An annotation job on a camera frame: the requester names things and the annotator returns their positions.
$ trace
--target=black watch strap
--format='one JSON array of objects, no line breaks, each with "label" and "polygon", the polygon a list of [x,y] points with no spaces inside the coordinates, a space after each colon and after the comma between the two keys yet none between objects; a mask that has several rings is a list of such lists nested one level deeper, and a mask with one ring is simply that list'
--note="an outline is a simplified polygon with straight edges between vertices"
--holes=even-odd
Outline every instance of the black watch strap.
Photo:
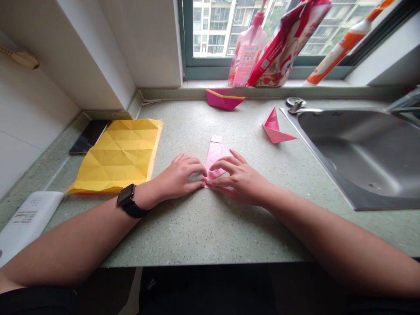
[{"label": "black watch strap", "polygon": [[131,217],[134,217],[137,219],[143,218],[146,214],[150,212],[150,211],[140,208],[138,205],[136,205],[134,201],[128,207],[125,207],[124,211],[127,212]]}]

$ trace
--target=stainless steel sink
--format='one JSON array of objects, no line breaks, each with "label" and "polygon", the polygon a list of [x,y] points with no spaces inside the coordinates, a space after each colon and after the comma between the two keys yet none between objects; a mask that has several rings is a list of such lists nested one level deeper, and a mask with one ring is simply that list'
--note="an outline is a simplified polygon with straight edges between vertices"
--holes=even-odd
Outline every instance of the stainless steel sink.
[{"label": "stainless steel sink", "polygon": [[355,210],[420,209],[420,128],[376,110],[283,113]]}]

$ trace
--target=pink folded paper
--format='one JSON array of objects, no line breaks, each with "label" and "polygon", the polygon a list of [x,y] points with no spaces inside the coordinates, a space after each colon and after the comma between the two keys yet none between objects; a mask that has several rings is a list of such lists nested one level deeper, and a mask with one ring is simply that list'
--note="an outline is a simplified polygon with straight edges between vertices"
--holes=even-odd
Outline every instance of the pink folded paper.
[{"label": "pink folded paper", "polygon": [[274,144],[297,139],[296,137],[288,133],[280,132],[279,122],[277,120],[277,112],[276,112],[275,107],[273,108],[273,111],[267,117],[267,119],[264,121],[262,125],[264,126],[264,130],[266,131],[271,142],[273,142]]},{"label": "pink folded paper", "polygon": [[[209,153],[207,154],[206,160],[206,169],[208,174],[207,177],[203,178],[204,182],[206,182],[206,180],[215,179],[220,175],[226,173],[226,171],[221,168],[214,171],[209,171],[210,166],[212,166],[218,159],[223,158],[225,156],[232,156],[232,154],[222,144],[222,137],[212,135],[210,140]],[[211,186],[208,186],[207,183],[204,187],[213,189]]]},{"label": "pink folded paper", "polygon": [[209,101],[210,106],[233,111],[236,106],[244,101],[245,96],[223,95],[222,93],[225,93],[225,91],[226,90],[206,89],[207,100]]}]

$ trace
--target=pink snack bag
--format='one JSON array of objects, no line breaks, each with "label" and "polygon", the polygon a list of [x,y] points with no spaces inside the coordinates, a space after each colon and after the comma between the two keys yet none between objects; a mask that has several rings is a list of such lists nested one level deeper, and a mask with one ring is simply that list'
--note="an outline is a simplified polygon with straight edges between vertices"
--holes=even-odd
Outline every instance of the pink snack bag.
[{"label": "pink snack bag", "polygon": [[279,31],[264,48],[249,86],[283,86],[296,57],[331,9],[331,0],[302,0],[280,20]]}]

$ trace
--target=pink origami boat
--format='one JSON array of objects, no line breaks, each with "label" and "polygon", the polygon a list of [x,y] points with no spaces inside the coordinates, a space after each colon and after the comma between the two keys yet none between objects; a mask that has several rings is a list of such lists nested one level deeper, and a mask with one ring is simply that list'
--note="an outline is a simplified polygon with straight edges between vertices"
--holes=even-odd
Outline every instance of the pink origami boat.
[{"label": "pink origami boat", "polygon": [[297,139],[288,133],[280,132],[279,121],[277,120],[277,112],[275,107],[262,125],[264,126],[264,130],[266,131],[271,142],[274,144]]},{"label": "pink origami boat", "polygon": [[206,89],[209,105],[227,111],[233,111],[235,107],[241,104],[245,99],[245,96],[223,95],[222,93],[225,93],[226,91],[229,90]]}]

